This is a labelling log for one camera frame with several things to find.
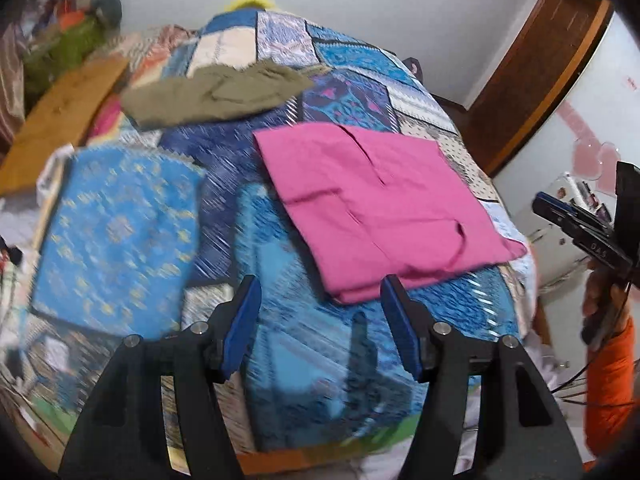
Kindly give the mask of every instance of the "orange sleeve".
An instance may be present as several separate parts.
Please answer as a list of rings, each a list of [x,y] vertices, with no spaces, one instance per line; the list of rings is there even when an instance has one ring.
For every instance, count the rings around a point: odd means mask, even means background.
[[[588,359],[594,353],[589,352]],[[595,456],[606,452],[625,425],[632,405],[608,408],[612,404],[633,402],[634,324],[612,338],[587,368],[587,407],[584,433],[587,446]]]

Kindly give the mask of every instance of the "blue cloth with yellow flowers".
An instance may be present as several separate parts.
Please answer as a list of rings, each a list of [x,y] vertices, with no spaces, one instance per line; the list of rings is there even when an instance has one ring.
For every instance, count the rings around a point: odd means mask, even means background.
[[[199,245],[202,177],[164,153],[112,145],[74,155],[40,251],[32,309],[114,335],[178,329]]]

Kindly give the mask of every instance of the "olive green cloth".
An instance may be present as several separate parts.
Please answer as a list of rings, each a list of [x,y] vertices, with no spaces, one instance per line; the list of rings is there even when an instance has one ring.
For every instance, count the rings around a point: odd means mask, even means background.
[[[244,70],[204,66],[123,92],[124,112],[141,128],[228,121],[270,110],[313,86],[307,76],[265,59]]]

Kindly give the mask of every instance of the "person's arm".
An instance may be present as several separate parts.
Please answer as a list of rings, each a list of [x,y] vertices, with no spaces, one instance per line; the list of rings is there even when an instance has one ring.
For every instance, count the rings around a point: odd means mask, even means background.
[[[634,409],[634,324],[624,290],[612,286],[610,274],[595,262],[589,266],[596,270],[587,280],[582,313],[585,316],[595,314],[604,292],[610,292],[610,301],[605,308],[621,310],[614,336],[600,352],[590,351],[587,355],[591,364],[587,368],[584,433],[591,452],[600,456],[616,441]]]

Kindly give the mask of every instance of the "yellow fuzzy object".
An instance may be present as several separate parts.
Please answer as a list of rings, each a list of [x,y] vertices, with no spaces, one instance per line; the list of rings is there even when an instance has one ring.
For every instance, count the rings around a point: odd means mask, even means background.
[[[274,9],[276,6],[273,0],[233,0],[225,7],[225,12],[232,10],[245,9],[247,7],[258,7],[262,10]]]

